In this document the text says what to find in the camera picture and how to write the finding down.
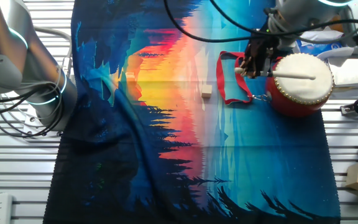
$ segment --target colorful tablecloth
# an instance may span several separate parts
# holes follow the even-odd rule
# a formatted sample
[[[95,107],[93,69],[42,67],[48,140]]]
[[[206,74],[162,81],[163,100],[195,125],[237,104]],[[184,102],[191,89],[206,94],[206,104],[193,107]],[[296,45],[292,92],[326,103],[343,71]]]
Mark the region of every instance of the colorful tablecloth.
[[[248,36],[209,1],[169,0],[205,38]],[[268,0],[220,0],[260,27]],[[219,53],[247,42],[184,36],[162,0],[76,0],[78,102],[58,152],[44,223],[339,223],[321,112],[294,119],[264,101],[225,105]],[[246,99],[223,58],[227,98]],[[264,94],[265,80],[246,80]],[[212,85],[211,98],[201,97]]]

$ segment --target drumhead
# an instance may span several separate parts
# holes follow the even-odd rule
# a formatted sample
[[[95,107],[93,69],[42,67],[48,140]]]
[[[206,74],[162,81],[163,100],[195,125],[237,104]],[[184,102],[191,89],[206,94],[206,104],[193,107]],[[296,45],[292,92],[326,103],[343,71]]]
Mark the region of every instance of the drumhead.
[[[275,71],[299,73],[316,77],[314,80],[275,77],[278,90],[297,103],[313,105],[327,100],[333,90],[334,78],[329,67],[308,54],[291,54],[279,61]]]

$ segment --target drumstick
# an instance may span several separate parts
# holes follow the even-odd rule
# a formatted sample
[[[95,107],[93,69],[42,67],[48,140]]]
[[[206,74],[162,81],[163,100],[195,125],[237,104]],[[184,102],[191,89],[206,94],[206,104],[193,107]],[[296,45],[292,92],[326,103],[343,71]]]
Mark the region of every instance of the drumstick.
[[[235,68],[234,72],[242,74],[244,72],[243,68]],[[310,79],[315,80],[314,75],[302,74],[302,73],[293,73],[293,72],[273,72],[274,77],[283,77],[283,78],[299,78],[299,79]]]

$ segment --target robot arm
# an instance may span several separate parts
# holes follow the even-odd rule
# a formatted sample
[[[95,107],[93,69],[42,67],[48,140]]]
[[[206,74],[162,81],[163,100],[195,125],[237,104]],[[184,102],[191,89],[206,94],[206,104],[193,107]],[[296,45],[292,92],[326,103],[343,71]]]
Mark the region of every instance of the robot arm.
[[[276,0],[276,3],[275,8],[265,10],[268,19],[260,31],[278,34],[299,30],[330,21],[338,14],[342,19],[358,19],[358,1],[353,0]],[[348,24],[345,33],[355,32],[357,28],[358,25]],[[241,64],[242,75],[250,78],[272,75],[272,60],[287,55],[294,47],[294,36],[250,40]]]
[[[23,1],[0,0],[0,93],[14,90],[22,95],[35,88],[23,88],[28,83],[42,82],[57,83],[61,91],[65,112],[55,127],[60,131],[76,103],[76,87],[41,43]],[[41,120],[44,125],[52,122],[49,115],[59,106],[55,93],[40,92],[27,101],[40,117],[48,117]]]

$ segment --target black cable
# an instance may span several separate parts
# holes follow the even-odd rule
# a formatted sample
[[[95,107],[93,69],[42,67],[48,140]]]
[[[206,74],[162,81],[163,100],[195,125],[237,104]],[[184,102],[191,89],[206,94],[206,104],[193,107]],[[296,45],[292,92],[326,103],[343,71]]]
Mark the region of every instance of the black cable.
[[[277,33],[277,34],[273,34],[273,33],[268,33],[268,32],[258,32],[256,30],[252,30],[248,27],[244,27],[241,24],[237,23],[236,21],[232,20],[227,14],[225,14],[222,9],[213,1],[210,0],[211,3],[215,3],[214,6],[215,8],[222,14],[223,17],[225,17],[229,22],[233,23],[234,25],[238,26],[238,28],[244,29],[246,31],[258,34],[256,36],[250,36],[250,37],[238,37],[238,38],[230,38],[230,39],[205,39],[202,37],[197,37],[187,31],[185,31],[175,20],[175,18],[173,17],[171,10],[169,9],[168,6],[168,0],[163,0],[164,1],[164,7],[165,7],[165,11],[168,14],[169,19],[171,20],[171,22],[173,23],[173,25],[183,34],[185,34],[186,36],[198,40],[198,41],[202,41],[202,42],[209,42],[209,43],[225,43],[225,42],[234,42],[234,41],[240,41],[240,40],[251,40],[251,39],[262,39],[262,38],[266,38],[267,36],[274,36],[274,37],[281,37],[281,36],[285,36],[285,35],[293,35],[293,34],[299,34],[302,32],[306,32],[306,31],[310,31],[310,30],[314,30],[317,28],[322,28],[322,27],[326,27],[326,26],[331,26],[331,25],[335,25],[335,24],[343,24],[343,23],[357,23],[358,24],[358,19],[344,19],[344,20],[340,20],[340,21],[331,21],[331,22],[325,22],[322,24],[318,24],[315,26],[311,26],[308,28],[304,28],[304,29],[300,29],[300,30],[296,30],[296,31],[291,31],[291,32],[283,32],[283,33]]]
[[[5,118],[5,116],[3,114],[0,114],[1,118],[14,130],[16,130],[19,133],[24,134],[13,134],[10,133],[8,131],[6,131],[1,125],[0,125],[0,129],[1,131],[3,131],[4,133],[12,136],[12,137],[19,137],[19,138],[32,138],[32,137],[36,137],[36,136],[41,136],[49,131],[51,131],[63,118],[64,115],[64,100],[63,97],[61,95],[61,93],[57,90],[55,90],[55,92],[57,93],[57,97],[59,97],[59,99],[62,101],[60,102],[58,105],[60,105],[60,110],[58,110],[58,113],[55,115],[55,117],[53,118],[53,122],[51,122],[50,124],[48,124],[45,129],[41,130],[40,132],[36,133],[36,134],[29,134],[29,133],[25,133],[23,131],[21,131],[20,129],[16,128],[15,126],[13,126],[11,123],[9,123],[9,121]]]
[[[183,34],[185,34],[186,36],[198,40],[198,41],[202,41],[202,42],[209,42],[209,43],[225,43],[225,42],[233,42],[233,41],[240,41],[240,40],[250,40],[250,39],[260,39],[260,38],[264,38],[261,36],[253,36],[253,37],[238,37],[238,38],[230,38],[230,39],[205,39],[202,37],[197,37],[187,31],[185,31],[176,21],[175,18],[173,18],[173,15],[171,13],[171,10],[169,10],[168,7],[168,2],[167,0],[164,0],[164,6],[165,6],[165,11],[168,14],[169,19],[171,20],[171,22],[173,23],[173,25]]]
[[[0,110],[0,114],[1,114],[1,113],[5,113],[5,112],[8,112],[8,111],[10,111],[10,110],[12,110],[12,109],[18,107],[18,106],[19,106],[21,103],[23,103],[26,99],[30,98],[32,95],[34,95],[34,94],[37,93],[38,91],[44,89],[45,87],[49,87],[49,89],[51,89],[51,87],[53,88],[54,86],[52,86],[51,83],[44,84],[44,85],[40,85],[38,88],[36,88],[36,89],[34,89],[34,90],[32,90],[32,91],[30,91],[30,92],[28,92],[28,93],[25,93],[25,94],[21,95],[21,96],[25,96],[25,97],[23,97],[19,102],[15,103],[13,106],[11,106],[11,107],[9,107],[9,108],[5,108],[5,109],[3,109],[3,110]],[[14,98],[10,98],[10,99],[7,99],[7,102],[13,101],[13,100],[14,100]]]
[[[5,112],[8,112],[16,107],[18,107],[21,103],[23,103],[26,99],[30,98],[31,95],[29,96],[26,96],[25,98],[21,99],[19,102],[15,103],[13,106],[11,106],[10,108],[6,108],[6,109],[3,109],[3,110],[0,110],[0,114],[1,113],[5,113]]]
[[[16,96],[16,97],[13,97],[13,98],[10,98],[10,99],[5,99],[5,100],[0,100],[0,103],[6,103],[6,102],[11,102],[11,101],[14,101],[14,100],[19,100],[25,96],[29,96],[29,95],[33,95],[34,93],[36,93],[37,91],[39,91],[39,88],[38,89],[34,89],[34,90],[31,90],[27,93],[24,93],[23,95],[20,95],[20,96]]]
[[[331,21],[331,22],[325,22],[322,24],[317,24],[311,27],[307,27],[307,28],[303,28],[300,30],[296,30],[296,31],[291,31],[291,32],[281,32],[281,33],[270,33],[270,32],[259,32],[253,29],[250,29],[248,27],[245,27],[241,24],[239,24],[238,22],[234,21],[232,18],[230,18],[215,2],[215,0],[209,0],[211,2],[211,4],[215,7],[215,9],[225,18],[227,19],[231,24],[237,26],[240,29],[243,29],[245,31],[248,31],[250,33],[253,34],[259,34],[259,35],[266,35],[266,36],[275,36],[275,37],[282,37],[282,36],[286,36],[286,35],[294,35],[294,34],[299,34],[299,33],[303,33],[306,31],[311,31],[317,28],[322,28],[322,27],[327,27],[327,26],[331,26],[331,25],[335,25],[335,24],[346,24],[346,23],[355,23],[358,24],[358,19],[343,19],[340,21]]]

